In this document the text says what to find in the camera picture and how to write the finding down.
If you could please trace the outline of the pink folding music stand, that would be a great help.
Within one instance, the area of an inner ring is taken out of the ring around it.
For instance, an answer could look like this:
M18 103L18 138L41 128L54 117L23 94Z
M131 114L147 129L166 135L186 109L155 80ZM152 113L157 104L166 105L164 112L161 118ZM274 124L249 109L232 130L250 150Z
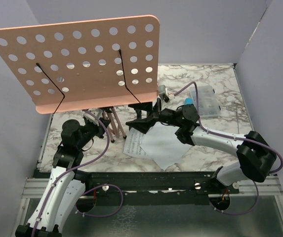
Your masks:
M154 101L160 22L153 15L0 29L0 57L39 114Z

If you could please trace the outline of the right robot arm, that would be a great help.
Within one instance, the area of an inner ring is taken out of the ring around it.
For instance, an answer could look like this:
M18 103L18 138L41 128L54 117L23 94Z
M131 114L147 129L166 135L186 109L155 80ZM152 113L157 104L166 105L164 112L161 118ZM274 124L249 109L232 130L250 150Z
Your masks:
M236 163L221 166L214 172L210 187L215 193L221 193L242 180L263 183L277 159L277 152L258 132L250 131L243 135L204 128L193 104L172 110L162 109L161 102L157 101L146 118L128 121L126 125L145 134L158 122L176 127L175 135L183 144L210 147L238 159Z

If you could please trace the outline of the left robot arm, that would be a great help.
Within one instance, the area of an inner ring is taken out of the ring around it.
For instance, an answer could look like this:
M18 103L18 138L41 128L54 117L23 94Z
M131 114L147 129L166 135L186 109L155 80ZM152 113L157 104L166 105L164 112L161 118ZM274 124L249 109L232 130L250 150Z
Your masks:
M110 120L99 118L91 112L84 118L84 125L75 119L62 125L61 143L54 155L49 181L42 197L25 225L15 231L17 237L60 237L64 224L81 195L92 190L92 182L77 170L84 146L94 137L109 138Z

